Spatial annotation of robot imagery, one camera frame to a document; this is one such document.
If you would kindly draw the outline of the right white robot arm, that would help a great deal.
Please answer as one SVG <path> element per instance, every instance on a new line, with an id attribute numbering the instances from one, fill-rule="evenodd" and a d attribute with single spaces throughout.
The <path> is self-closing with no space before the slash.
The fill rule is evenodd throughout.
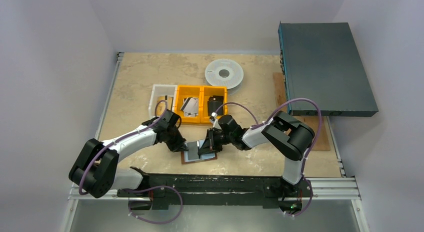
<path id="1" fill-rule="evenodd" d="M 230 114 L 223 115 L 207 130 L 198 156 L 222 151 L 231 144 L 238 150 L 250 150 L 264 143 L 272 144 L 285 156 L 281 190 L 286 195 L 299 191 L 302 179 L 302 160 L 312 146 L 315 132 L 296 118 L 279 111 L 258 128 L 242 128 Z"/>

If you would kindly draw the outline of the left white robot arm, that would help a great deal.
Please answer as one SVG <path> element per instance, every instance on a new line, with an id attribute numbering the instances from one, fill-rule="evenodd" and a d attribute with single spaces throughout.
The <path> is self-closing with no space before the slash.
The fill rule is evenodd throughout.
<path id="1" fill-rule="evenodd" d="M 165 143 L 171 152 L 187 151 L 186 140 L 179 132 L 180 115 L 165 110 L 159 117 L 143 122 L 139 127 L 120 137 L 99 141 L 88 140 L 70 169 L 68 178 L 79 186 L 81 195 L 95 198 L 111 189 L 130 189 L 136 196 L 144 196 L 149 183 L 147 174 L 133 167 L 119 169 L 118 164 L 141 149 Z"/>

